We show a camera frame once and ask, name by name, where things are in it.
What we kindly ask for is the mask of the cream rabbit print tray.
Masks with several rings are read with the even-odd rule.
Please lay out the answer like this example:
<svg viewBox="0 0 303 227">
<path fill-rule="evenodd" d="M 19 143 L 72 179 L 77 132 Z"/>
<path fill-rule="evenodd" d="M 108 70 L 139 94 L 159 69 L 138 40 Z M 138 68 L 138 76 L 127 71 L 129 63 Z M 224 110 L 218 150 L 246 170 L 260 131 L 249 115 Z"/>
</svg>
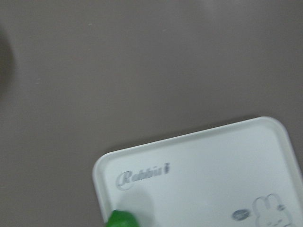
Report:
<svg viewBox="0 0 303 227">
<path fill-rule="evenodd" d="M 125 210 L 142 227 L 303 224 L 303 177 L 271 117 L 110 152 L 92 178 L 104 222 Z"/>
</svg>

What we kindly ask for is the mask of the green lime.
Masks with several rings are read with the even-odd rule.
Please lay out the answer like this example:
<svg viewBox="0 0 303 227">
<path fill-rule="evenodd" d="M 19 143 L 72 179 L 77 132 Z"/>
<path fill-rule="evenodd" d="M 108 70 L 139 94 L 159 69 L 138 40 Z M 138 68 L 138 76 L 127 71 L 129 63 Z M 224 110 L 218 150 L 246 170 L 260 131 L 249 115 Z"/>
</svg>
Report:
<svg viewBox="0 0 303 227">
<path fill-rule="evenodd" d="M 135 216 L 122 210 L 114 210 L 106 224 L 106 227 L 139 227 L 139 223 Z"/>
</svg>

